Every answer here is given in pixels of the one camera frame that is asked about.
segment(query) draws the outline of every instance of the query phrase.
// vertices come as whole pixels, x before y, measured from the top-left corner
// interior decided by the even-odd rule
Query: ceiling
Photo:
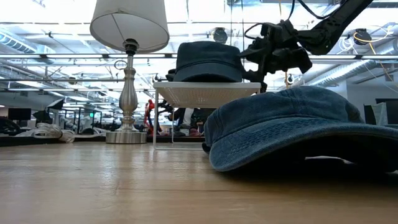
[[[274,0],[165,0],[167,13],[167,22],[170,32],[170,42],[166,48],[156,53],[176,54],[178,47],[183,42],[193,42],[198,40],[212,40],[212,33],[216,27],[224,27],[228,35],[226,44],[233,45],[240,50],[244,50],[251,43],[250,39],[243,38],[245,30],[258,22],[278,23],[280,19],[286,19],[290,12],[290,1],[281,1],[282,16],[280,15],[278,1]],[[327,14],[337,6],[329,5],[329,0],[308,0],[310,8],[316,14]],[[346,29],[341,40],[334,46],[329,54],[370,54],[368,45],[355,45],[353,51],[345,50],[350,43],[343,42],[349,33],[357,28],[366,28],[374,39],[381,38],[381,41],[375,42],[375,48],[391,41],[398,35],[398,17],[397,8],[385,7],[384,1],[375,0],[370,8],[363,11]],[[105,47],[97,42],[90,35],[90,21],[94,12],[95,0],[4,0],[0,2],[0,30],[15,35],[15,37],[26,41],[28,44],[38,46],[38,52],[47,54],[117,54],[116,50]],[[290,19],[297,30],[310,29],[319,20],[311,16],[303,7],[296,4],[295,11]],[[248,35],[258,36],[260,27],[254,28]],[[8,46],[0,44],[1,54],[21,54]],[[118,70],[114,64],[120,59],[76,59],[76,60],[54,60],[51,65],[38,62],[36,60],[26,59],[8,59],[9,63],[21,66],[33,72],[29,75],[31,78],[49,77],[59,80],[70,77],[77,79],[107,79],[120,80],[124,74]],[[167,71],[175,68],[176,58],[141,58],[134,60],[134,68],[137,70],[135,86],[138,90],[139,101],[147,102],[153,96],[152,84],[155,76],[165,78]],[[336,62],[319,61],[314,63],[313,68],[308,71],[304,77],[310,77],[323,73],[336,66]],[[123,67],[123,62],[119,62],[118,68]],[[257,65],[245,62],[246,70],[257,70]],[[374,69],[373,73],[380,73],[380,69]],[[295,77],[302,77],[299,69],[291,69],[289,73]],[[357,77],[348,80],[354,83],[361,78],[370,76],[370,73],[362,73]],[[265,82],[270,89],[279,89],[284,86],[284,72],[277,72],[266,76]],[[384,77],[360,83],[358,85],[391,85],[394,82],[385,81]],[[59,88],[76,88],[70,83],[52,82],[41,83],[49,88],[58,86]],[[28,88],[32,85],[26,83],[11,83],[12,88]],[[122,89],[123,82],[81,82],[78,83],[78,89],[84,88],[104,88],[104,89]],[[98,97],[97,93],[63,93],[55,91],[54,93],[65,96],[86,96],[90,100],[104,101],[103,97]],[[112,102],[117,103],[118,92],[106,92]]]

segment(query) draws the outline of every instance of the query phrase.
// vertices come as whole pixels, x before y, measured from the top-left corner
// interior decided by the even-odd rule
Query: white wire shelf
[[[154,88],[176,108],[219,108],[260,91],[260,83],[156,82]]]

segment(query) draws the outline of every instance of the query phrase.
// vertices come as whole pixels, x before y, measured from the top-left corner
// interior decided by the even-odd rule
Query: lamp base
[[[106,133],[107,144],[145,144],[147,133],[114,131]]]

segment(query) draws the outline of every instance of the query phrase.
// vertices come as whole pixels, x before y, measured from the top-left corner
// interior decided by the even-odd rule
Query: lamp
[[[133,125],[132,114],[138,100],[132,61],[136,52],[151,53],[168,44],[164,0],[97,0],[90,32],[103,45],[127,53],[124,87],[119,99],[122,126],[120,131],[106,133],[106,142],[145,143],[146,133],[138,132]]]

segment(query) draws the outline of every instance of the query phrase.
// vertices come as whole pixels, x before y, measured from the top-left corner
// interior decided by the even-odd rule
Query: computer monitor
[[[30,108],[9,108],[8,119],[17,121],[29,121],[32,117]]]

